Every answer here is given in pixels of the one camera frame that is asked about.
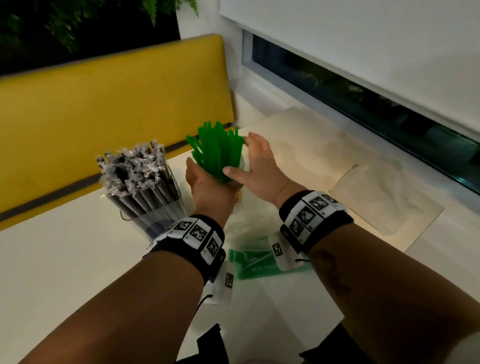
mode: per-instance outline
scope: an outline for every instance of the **white window blind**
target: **white window blind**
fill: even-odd
[[[363,80],[418,105],[447,126],[453,123],[458,130],[480,134],[480,2],[220,0],[220,4],[220,14],[244,28],[353,81]]]

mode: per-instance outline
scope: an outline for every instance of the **black cable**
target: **black cable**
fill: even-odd
[[[202,298],[201,301],[200,301],[200,303],[199,303],[198,306],[197,306],[197,309],[195,310],[195,313],[194,313],[193,315],[195,315],[195,314],[197,313],[197,311],[198,311],[198,309],[200,308],[200,306],[202,305],[202,303],[203,303],[207,298],[211,298],[211,297],[213,297],[213,295],[212,295],[212,294],[208,294],[208,295],[206,295],[204,298]]]

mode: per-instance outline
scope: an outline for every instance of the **person's left arm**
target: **person's left arm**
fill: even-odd
[[[187,160],[194,215],[224,227],[238,185],[220,184]],[[204,279],[189,261],[168,251],[141,262],[80,307],[21,364],[173,363],[201,298]]]

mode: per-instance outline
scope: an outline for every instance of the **wristband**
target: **wristband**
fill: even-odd
[[[215,220],[193,215],[175,222],[155,238],[144,257],[157,251],[177,254],[200,271],[206,284],[215,280],[225,260],[224,240],[225,234]]]
[[[280,232],[297,253],[308,253],[317,242],[351,224],[345,205],[322,191],[301,191],[290,197],[279,210],[284,224]]]

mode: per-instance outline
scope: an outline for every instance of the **person's right hand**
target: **person's right hand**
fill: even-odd
[[[276,165],[270,144],[261,135],[248,133],[245,137],[250,160],[250,172],[235,167],[224,167],[223,173],[243,184],[262,200],[271,202],[278,209],[297,192],[306,190],[293,182]]]

